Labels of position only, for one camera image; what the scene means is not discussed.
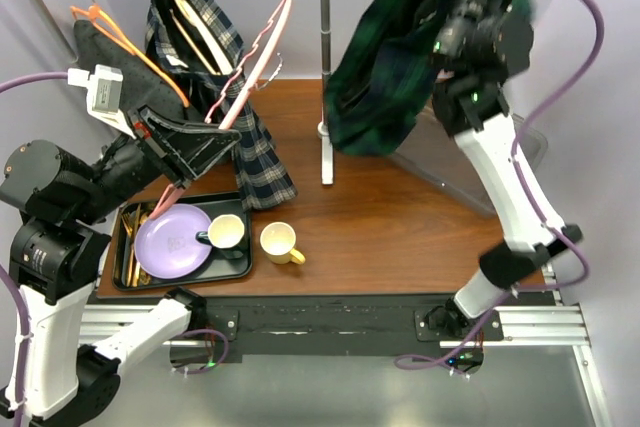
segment green plaid fabric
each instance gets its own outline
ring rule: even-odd
[[[362,15],[325,92],[336,150],[389,155],[414,127],[437,76],[428,55],[444,23],[440,1],[374,0]],[[516,4],[530,12],[528,0]]]

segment cable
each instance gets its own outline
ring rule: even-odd
[[[40,80],[67,79],[68,77],[69,74],[67,72],[43,72],[41,74],[25,75],[0,84],[0,94],[14,87],[38,82]]]
[[[182,372],[185,375],[204,374],[205,372],[210,372],[211,370],[215,369],[218,365],[220,365],[222,362],[224,362],[225,359],[227,358],[227,355],[229,354],[229,339],[227,339],[226,335],[224,335],[222,332],[218,332],[217,330],[213,330],[213,329],[190,330],[188,332],[185,332],[183,334],[178,335],[175,338],[176,339],[182,339],[182,338],[185,338],[185,337],[194,337],[196,335],[202,335],[202,334],[211,334],[211,335],[214,335],[214,336],[216,336],[216,337],[218,337],[219,339],[222,340],[222,342],[224,343],[224,349],[222,351],[222,355],[216,361],[215,364],[208,365],[204,369],[189,370],[188,368],[185,367],[184,370],[179,371],[179,372]]]
[[[591,52],[587,56],[586,60],[582,63],[580,68],[578,68],[578,70],[576,70],[576,72],[571,77],[569,77],[569,79],[567,79],[558,89],[556,89],[551,95],[549,95],[546,99],[544,99],[540,103],[540,105],[538,107],[536,107],[533,110],[533,112],[531,112],[531,114],[529,114],[529,116],[525,119],[525,121],[522,123],[522,125],[520,126],[520,128],[516,132],[515,139],[513,141],[512,146],[511,146],[511,156],[513,158],[513,165],[514,165],[514,168],[516,170],[516,174],[518,176],[518,180],[520,181],[520,185],[522,186],[522,189],[524,190],[524,192],[525,192],[525,194],[527,196],[527,199],[529,200],[529,203],[531,204],[531,207],[536,212],[536,215],[538,216],[540,221],[545,226],[546,226],[546,221],[547,221],[546,216],[542,212],[542,209],[538,205],[538,202],[536,201],[533,193],[531,192],[531,189],[529,188],[529,185],[527,184],[527,181],[526,181],[526,179],[524,177],[524,174],[522,172],[522,168],[520,167],[520,164],[517,161],[516,153],[518,151],[519,141],[522,138],[522,136],[524,135],[525,131],[529,128],[529,126],[540,115],[542,115],[545,111],[547,111],[571,87],[573,87],[576,84],[576,82],[585,74],[585,72],[587,72],[589,70],[589,68],[591,67],[591,65],[595,61],[595,59],[598,57],[598,54],[600,53],[600,50],[602,49],[602,44],[603,44],[603,41],[604,41],[604,17],[602,15],[602,11],[600,10],[598,5],[596,4],[595,0],[580,0],[580,1],[587,7],[587,9],[589,9],[589,12],[593,16],[593,20],[595,22],[596,36],[595,36],[595,40],[594,40]],[[571,240],[569,240],[559,230],[554,229],[552,227],[548,227],[548,226],[547,226],[547,229],[557,239],[559,239],[561,242],[563,242],[567,246],[567,248],[571,252],[573,252],[575,254],[576,257],[578,257],[578,260],[580,260],[580,263],[582,264],[583,271],[578,277],[576,277],[573,280],[567,281],[567,282],[561,282],[561,283],[557,283],[557,284],[554,284],[554,285],[551,285],[551,286],[549,286],[549,285],[520,286],[519,287],[520,291],[523,291],[523,292],[547,291],[547,290],[556,290],[556,289],[569,287],[569,286],[578,284],[578,283],[586,280],[589,277],[589,274],[591,273],[591,266],[589,265],[589,261],[587,260],[585,255],[582,253],[582,251],[580,251],[578,246],[576,244],[574,244],[573,242],[571,242]],[[482,329],[483,325],[489,320],[489,318],[491,317],[491,314],[493,312],[493,309],[495,309],[498,305],[502,304],[508,297],[510,297],[510,295],[511,295],[510,292],[504,292],[498,298],[498,300],[494,303],[494,305],[491,308],[489,308],[484,314],[482,314],[480,319],[475,323],[475,325],[472,327],[472,329],[469,331],[469,333],[460,342],[460,345],[458,345],[456,348],[454,348],[452,351],[450,351],[446,355],[440,357],[439,359],[435,359],[434,360],[434,359],[432,359],[430,357],[426,357],[426,356],[419,355],[419,354],[405,354],[405,355],[401,355],[401,356],[396,357],[393,360],[394,365],[396,367],[398,367],[399,369],[403,369],[403,370],[423,370],[423,369],[433,368],[433,367],[436,367],[438,365],[439,366],[446,366],[447,365],[446,364],[447,360],[452,358],[452,357],[455,357],[462,349],[465,348],[465,345],[467,344],[467,342],[471,341],[475,337],[475,335]],[[419,364],[419,365],[402,364],[401,362],[403,360],[405,360],[405,359],[410,359],[412,361],[415,361],[415,360],[427,361],[428,363],[427,364]]]
[[[18,77],[7,82],[0,84],[0,94],[6,92],[9,89],[18,87],[20,85],[30,84],[32,82],[38,82],[40,80],[54,80],[54,79],[66,79],[68,78],[67,72],[44,72],[41,74],[25,75]],[[29,335],[31,333],[31,327],[29,325],[29,309],[27,304],[22,298],[20,290],[13,282],[8,272],[4,270],[4,267],[0,265],[0,280],[5,285],[9,294],[13,298],[16,304],[16,310],[18,311],[18,322],[20,326],[20,335],[22,341],[18,347],[18,359],[16,361],[16,380],[15,380],[15,400],[18,404],[18,408],[14,411],[13,425],[14,427],[20,427],[22,424],[22,412],[24,410],[24,383],[25,383],[25,371],[27,365],[27,353],[29,351]]]

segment table surface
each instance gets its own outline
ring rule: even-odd
[[[249,275],[191,284],[200,295],[296,295],[453,292],[477,269],[478,255],[502,239],[497,217],[483,218],[385,158],[335,154],[334,185],[321,184],[317,124],[321,84],[281,80],[252,96],[277,143],[299,195],[269,211],[252,213],[254,259]],[[132,201],[157,199],[159,179]],[[237,190],[232,165],[217,166],[187,195]],[[270,222],[297,233],[307,262],[272,264],[257,239]],[[109,247],[99,297],[158,296],[168,289],[121,292],[111,281]],[[542,276],[534,275],[535,283]]]

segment white wall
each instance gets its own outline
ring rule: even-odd
[[[71,25],[69,5],[86,0],[46,0],[56,17]],[[0,0],[0,82],[21,75],[66,70],[66,57],[28,8],[26,0]],[[20,144],[48,139],[86,161],[95,161],[111,135],[82,113],[84,96],[64,81],[46,81],[16,88],[0,96],[0,165]],[[20,226],[17,210],[0,202],[0,264],[6,269],[9,247]],[[11,375],[15,336],[15,307],[0,286],[0,385]],[[9,422],[0,419],[0,425]]]
[[[538,176],[553,204],[584,231],[591,279],[567,292],[582,304],[617,425],[638,425],[640,364],[640,0],[597,0],[605,44],[587,76],[536,126],[549,139]],[[536,29],[531,70],[514,82],[529,110],[584,59],[594,28],[575,0],[553,0]],[[557,263],[564,278],[577,261]]]

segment orange hanger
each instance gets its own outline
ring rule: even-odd
[[[124,32],[122,32],[120,27],[118,27],[113,19],[109,17],[109,15],[104,10],[102,10],[98,4],[93,4],[91,7],[89,7],[88,11],[79,9],[75,6],[71,6],[71,13],[73,14],[73,18],[76,20],[78,19],[78,14],[88,17],[93,26],[102,34],[113,40],[124,50],[129,52],[129,54],[135,55],[142,59],[142,61],[147,64],[147,66],[151,70],[158,74],[167,84],[171,86],[173,90],[175,90],[176,94],[178,94],[178,97],[180,97],[180,100],[182,100],[182,105],[184,105],[185,107],[189,107],[189,99],[187,99],[184,93],[182,93],[180,87],[178,87],[176,83],[171,80],[171,77],[164,73],[156,64],[151,62],[151,60],[149,60],[146,55],[140,52],[140,50],[127,38],[127,36],[124,35]],[[98,23],[98,20],[102,20],[111,29],[112,32],[109,32],[107,29],[102,27]]]

